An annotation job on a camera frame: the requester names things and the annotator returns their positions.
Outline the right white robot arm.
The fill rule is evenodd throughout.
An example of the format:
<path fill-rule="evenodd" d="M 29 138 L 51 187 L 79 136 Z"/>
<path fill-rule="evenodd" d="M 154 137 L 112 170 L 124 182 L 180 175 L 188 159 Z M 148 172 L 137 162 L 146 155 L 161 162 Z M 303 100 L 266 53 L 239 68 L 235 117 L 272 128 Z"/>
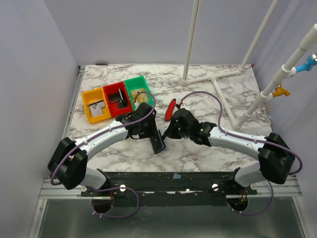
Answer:
<path fill-rule="evenodd" d="M 264 180 L 284 184 L 295 161 L 278 134 L 253 136 L 221 130 L 215 123 L 199 122 L 187 109 L 179 109 L 173 114 L 163 135 L 170 139 L 189 138 L 199 145 L 226 148 L 256 159 L 256 163 L 233 172 L 227 183 L 233 194 Z"/>

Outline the black leather card holder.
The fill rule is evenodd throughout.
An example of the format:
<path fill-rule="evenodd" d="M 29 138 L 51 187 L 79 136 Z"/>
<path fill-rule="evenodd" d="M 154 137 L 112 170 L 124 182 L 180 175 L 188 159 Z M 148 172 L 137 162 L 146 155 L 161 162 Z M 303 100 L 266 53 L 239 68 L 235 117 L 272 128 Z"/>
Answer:
<path fill-rule="evenodd" d="M 150 137 L 150 142 L 154 151 L 154 154 L 158 154 L 166 148 L 161 132 L 158 130 L 155 135 Z"/>

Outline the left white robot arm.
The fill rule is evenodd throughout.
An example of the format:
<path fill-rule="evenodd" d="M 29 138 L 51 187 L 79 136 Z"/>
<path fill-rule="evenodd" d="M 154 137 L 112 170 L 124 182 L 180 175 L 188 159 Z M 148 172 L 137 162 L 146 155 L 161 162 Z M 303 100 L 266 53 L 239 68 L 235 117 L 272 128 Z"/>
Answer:
<path fill-rule="evenodd" d="M 141 103 L 137 109 L 118 116 L 105 128 L 80 139 L 62 139 L 49 164 L 52 185 L 63 185 L 71 190 L 78 185 L 92 187 L 99 196 L 109 192 L 108 177 L 100 169 L 90 169 L 87 163 L 96 154 L 109 146 L 139 136 L 148 138 L 155 154 L 165 149 L 160 131 L 156 126 L 156 111 L 153 106 Z"/>

